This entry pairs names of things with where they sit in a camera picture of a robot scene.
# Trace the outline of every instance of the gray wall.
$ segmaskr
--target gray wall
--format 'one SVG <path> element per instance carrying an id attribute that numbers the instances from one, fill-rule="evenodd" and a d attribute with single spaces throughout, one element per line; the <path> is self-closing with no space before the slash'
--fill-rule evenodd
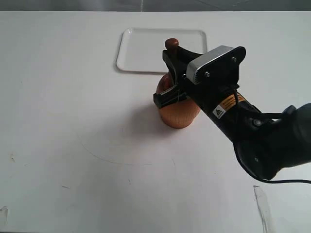
<path id="1" fill-rule="evenodd" d="M 307 11 L 311 0 L 0 0 L 0 10 Z"/>

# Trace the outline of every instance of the table surface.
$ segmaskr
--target table surface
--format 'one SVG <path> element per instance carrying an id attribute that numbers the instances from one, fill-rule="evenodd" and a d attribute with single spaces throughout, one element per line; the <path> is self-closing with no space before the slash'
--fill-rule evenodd
<path id="1" fill-rule="evenodd" d="M 126 28 L 201 29 L 209 50 L 246 47 L 240 92 L 280 112 L 310 102 L 310 25 L 311 12 L 0 12 L 2 230 L 261 233 L 260 185 L 276 232 L 310 232 L 311 185 L 253 180 L 203 113 L 161 122 L 160 75 L 115 67 Z M 311 179 L 311 165 L 276 178 Z"/>

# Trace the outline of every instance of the warning label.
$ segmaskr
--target warning label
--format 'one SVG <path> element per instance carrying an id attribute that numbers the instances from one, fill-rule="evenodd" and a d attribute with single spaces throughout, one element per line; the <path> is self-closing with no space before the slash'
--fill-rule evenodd
<path id="1" fill-rule="evenodd" d="M 243 96 L 238 94 L 238 100 L 239 102 L 245 101 Z M 221 101 L 220 104 L 217 105 L 217 107 L 214 109 L 213 114 L 220 119 L 230 108 L 232 108 L 235 105 L 235 98 L 234 95 L 228 96 L 226 99 Z"/>

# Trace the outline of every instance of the black cable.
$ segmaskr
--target black cable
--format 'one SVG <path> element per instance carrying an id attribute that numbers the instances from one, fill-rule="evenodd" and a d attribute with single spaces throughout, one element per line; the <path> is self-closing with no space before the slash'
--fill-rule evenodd
<path id="1" fill-rule="evenodd" d="M 261 179 L 255 175 L 253 175 L 247 168 L 246 166 L 242 163 L 242 161 L 240 160 L 239 156 L 238 156 L 238 149 L 237 149 L 237 145 L 236 145 L 236 140 L 238 139 L 238 130 L 239 130 L 239 123 L 240 123 L 240 114 L 239 111 L 241 110 L 240 105 L 239 105 L 239 98 L 238 98 L 238 92 L 235 88 L 230 87 L 233 91 L 234 94 L 234 99 L 235 99 L 235 103 L 237 106 L 237 113 L 236 113 L 236 136 L 235 136 L 235 140 L 233 142 L 233 148 L 234 148 L 234 153 L 235 156 L 240 164 L 240 166 L 244 169 L 244 171 L 246 171 L 246 173 L 248 175 L 250 175 L 252 178 L 254 178 L 257 181 L 263 182 L 263 183 L 309 183 L 311 184 L 310 180 L 278 180 L 278 181 L 270 181 L 270 180 L 264 180 Z M 280 113 L 259 113 L 259 116 L 263 115 L 264 118 L 269 118 L 268 116 L 270 116 L 270 118 L 273 119 L 279 119 L 280 118 Z"/>

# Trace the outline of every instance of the white tray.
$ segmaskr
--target white tray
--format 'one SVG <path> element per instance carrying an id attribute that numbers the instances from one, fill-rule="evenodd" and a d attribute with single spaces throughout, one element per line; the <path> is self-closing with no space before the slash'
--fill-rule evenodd
<path id="1" fill-rule="evenodd" d="M 117 58 L 123 71 L 165 73 L 164 42 L 176 38 L 179 45 L 197 53 L 207 52 L 206 34 L 201 30 L 129 28 L 124 31 Z"/>

